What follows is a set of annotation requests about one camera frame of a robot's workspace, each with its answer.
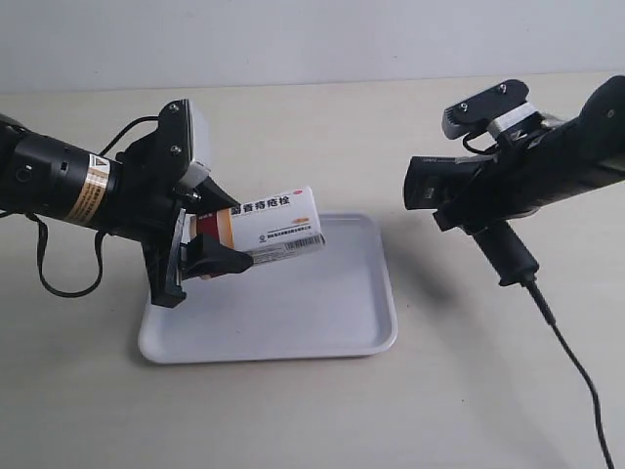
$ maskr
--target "barcode label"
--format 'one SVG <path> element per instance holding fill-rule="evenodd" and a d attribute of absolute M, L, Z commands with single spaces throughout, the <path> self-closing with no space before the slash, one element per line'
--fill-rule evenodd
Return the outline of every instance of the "barcode label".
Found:
<path fill-rule="evenodd" d="M 304 239 L 298 239 L 297 241 L 291 241 L 284 244 L 287 250 L 293 251 L 295 249 L 302 249 L 306 246 L 312 246 L 313 244 L 321 244 L 323 238 L 320 234 L 311 237 L 305 237 Z"/>

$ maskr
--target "table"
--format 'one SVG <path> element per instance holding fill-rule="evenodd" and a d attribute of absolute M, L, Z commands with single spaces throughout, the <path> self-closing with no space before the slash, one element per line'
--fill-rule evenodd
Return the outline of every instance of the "table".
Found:
<path fill-rule="evenodd" d="M 576 115 L 610 73 L 518 77 Z M 473 241 L 403 209 L 413 154 L 464 154 L 442 110 L 509 77 L 0 96 L 31 129 L 99 150 L 135 117 L 191 98 L 211 122 L 214 177 L 239 199 L 310 185 L 321 211 L 381 226 L 399 335 L 358 360 L 158 367 L 137 350 L 139 245 L 104 242 L 104 280 L 63 300 L 39 284 L 36 228 L 0 222 L 0 461 L 47 468 L 602 467 L 588 391 L 519 287 Z M 148 125 L 137 129 L 140 135 Z M 539 283 L 600 390 L 625 464 L 625 185 L 516 221 Z M 46 273 L 96 274 L 92 234 L 53 222 Z"/>

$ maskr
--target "yellow warning sticker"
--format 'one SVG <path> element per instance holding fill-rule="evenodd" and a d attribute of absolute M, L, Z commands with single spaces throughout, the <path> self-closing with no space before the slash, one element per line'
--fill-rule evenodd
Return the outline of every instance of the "yellow warning sticker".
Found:
<path fill-rule="evenodd" d="M 95 154 L 89 155 L 89 170 L 82 190 L 71 211 L 65 217 L 69 223 L 86 225 L 98 211 L 108 184 L 110 161 Z"/>

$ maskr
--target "white wall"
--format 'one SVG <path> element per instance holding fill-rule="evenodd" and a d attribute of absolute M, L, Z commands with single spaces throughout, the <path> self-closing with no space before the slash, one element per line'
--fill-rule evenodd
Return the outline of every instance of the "white wall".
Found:
<path fill-rule="evenodd" d="M 0 0 L 0 92 L 625 66 L 623 0 Z"/>

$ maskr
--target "white tray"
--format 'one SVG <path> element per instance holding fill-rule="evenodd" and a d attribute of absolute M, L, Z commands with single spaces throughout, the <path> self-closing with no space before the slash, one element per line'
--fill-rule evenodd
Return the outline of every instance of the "white tray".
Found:
<path fill-rule="evenodd" d="M 151 362 L 373 355 L 397 335 L 382 239 L 359 214 L 321 215 L 316 253 L 185 282 L 174 310 L 147 303 L 139 348 Z"/>

